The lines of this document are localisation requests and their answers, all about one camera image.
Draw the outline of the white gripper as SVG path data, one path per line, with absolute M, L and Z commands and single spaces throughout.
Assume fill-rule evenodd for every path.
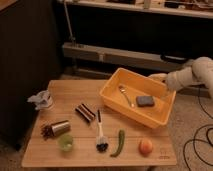
M 170 91 L 179 91 L 195 83 L 192 69 L 190 67 L 170 72 L 168 75 L 165 73 L 151 74 L 149 75 L 149 78 L 160 82 L 165 81 Z

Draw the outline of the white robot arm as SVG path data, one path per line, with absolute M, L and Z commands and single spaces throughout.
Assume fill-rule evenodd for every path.
M 170 91 L 179 91 L 193 85 L 204 84 L 213 98 L 213 59 L 199 57 L 181 70 L 151 74 L 149 78 L 165 82 Z

